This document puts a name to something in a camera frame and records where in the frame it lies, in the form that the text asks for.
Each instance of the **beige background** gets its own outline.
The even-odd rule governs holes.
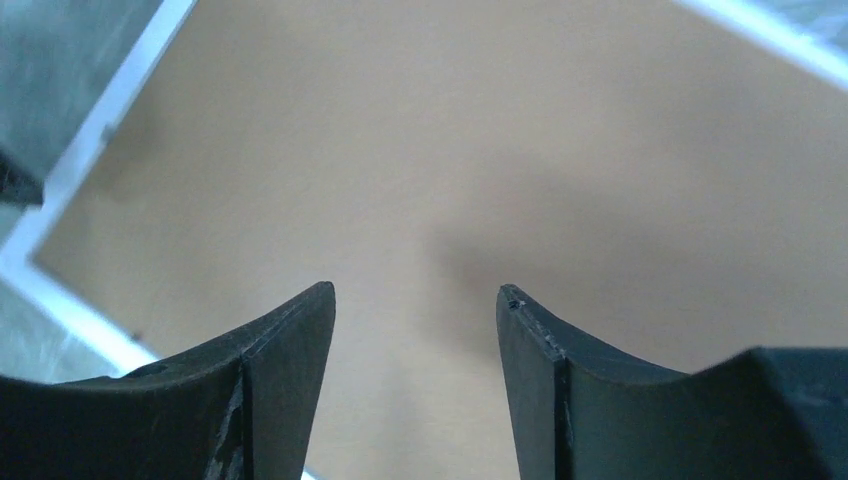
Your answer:
[[[41,261],[172,354],[328,279],[309,464],[517,478],[499,284],[650,360],[846,345],[848,101],[667,1],[201,1]]]

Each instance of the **white frame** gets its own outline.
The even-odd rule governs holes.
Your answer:
[[[745,0],[677,0],[725,28],[848,90],[848,54]]]
[[[118,375],[157,360],[101,312],[42,270],[35,255],[97,163],[197,0],[163,0],[44,183],[44,205],[27,208],[0,247],[0,280],[95,353]],[[303,480],[314,480],[307,472]]]

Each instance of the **white border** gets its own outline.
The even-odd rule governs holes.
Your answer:
[[[123,375],[156,356],[45,273],[34,256],[70,205],[196,0],[164,0],[44,182],[44,205],[27,208],[0,247],[0,280],[87,344]]]
[[[744,0],[677,0],[837,87],[848,90],[848,55],[801,26]]]

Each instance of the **dark gray object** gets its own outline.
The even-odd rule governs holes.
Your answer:
[[[848,350],[756,348],[690,376],[512,285],[497,312],[523,480],[848,478]]]
[[[301,478],[335,320],[320,283],[123,378],[0,377],[0,478]]]

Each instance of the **gray surface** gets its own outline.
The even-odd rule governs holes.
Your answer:
[[[0,0],[0,149],[44,180],[162,0]]]
[[[5,238],[21,210],[0,205]],[[44,383],[115,375],[111,364],[0,282],[0,374]]]
[[[749,0],[816,39],[848,52],[848,1]]]

